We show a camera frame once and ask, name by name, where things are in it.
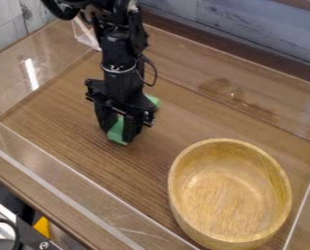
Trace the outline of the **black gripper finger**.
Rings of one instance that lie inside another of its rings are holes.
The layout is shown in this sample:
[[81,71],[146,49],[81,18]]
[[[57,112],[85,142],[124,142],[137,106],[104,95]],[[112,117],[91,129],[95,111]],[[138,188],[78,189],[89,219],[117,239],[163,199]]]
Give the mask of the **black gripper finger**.
[[132,115],[124,117],[124,133],[122,139],[125,143],[130,143],[142,129],[142,119]]
[[118,115],[113,109],[101,103],[94,104],[95,116],[101,130],[108,133],[118,121]]

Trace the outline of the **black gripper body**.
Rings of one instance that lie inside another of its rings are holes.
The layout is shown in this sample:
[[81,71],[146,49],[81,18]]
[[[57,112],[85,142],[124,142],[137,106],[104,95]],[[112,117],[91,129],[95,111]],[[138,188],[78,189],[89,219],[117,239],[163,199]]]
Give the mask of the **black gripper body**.
[[142,88],[144,67],[137,66],[126,71],[104,71],[102,79],[86,79],[83,82],[86,98],[93,103],[110,107],[118,116],[132,115],[142,119],[142,126],[154,121],[157,107],[145,97]]

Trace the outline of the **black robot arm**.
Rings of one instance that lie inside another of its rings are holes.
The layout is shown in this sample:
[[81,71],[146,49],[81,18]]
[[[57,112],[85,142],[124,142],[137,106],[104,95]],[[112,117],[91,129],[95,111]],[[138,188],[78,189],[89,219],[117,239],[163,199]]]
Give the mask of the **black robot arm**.
[[108,138],[129,144],[145,126],[154,124],[158,99],[144,93],[154,84],[145,80],[153,64],[144,55],[148,33],[137,0],[41,0],[61,20],[81,18],[93,26],[102,53],[102,79],[86,79],[86,98],[93,101],[101,130]]

